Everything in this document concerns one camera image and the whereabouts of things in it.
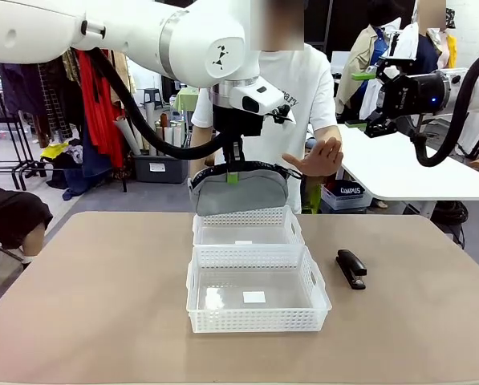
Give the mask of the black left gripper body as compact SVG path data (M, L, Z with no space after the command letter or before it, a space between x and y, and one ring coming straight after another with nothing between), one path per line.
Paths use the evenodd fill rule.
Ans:
M236 108L214 105L213 129L217 132L213 139L216 150L232 148L235 144L242 150L243 136L260 136L262 116Z

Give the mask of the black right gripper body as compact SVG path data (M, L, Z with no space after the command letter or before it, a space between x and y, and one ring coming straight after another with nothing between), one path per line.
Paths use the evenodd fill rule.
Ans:
M398 75L381 87L377 111L386 117L434 114L447 102L448 80L442 72Z

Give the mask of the person's left hand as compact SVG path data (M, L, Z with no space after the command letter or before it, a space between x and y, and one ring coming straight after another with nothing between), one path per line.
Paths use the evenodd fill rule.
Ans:
M328 140L317 140L304 158L298 159L287 153L282 154L282 158L305 176L332 176L338 172L342 164L342 143L335 137Z

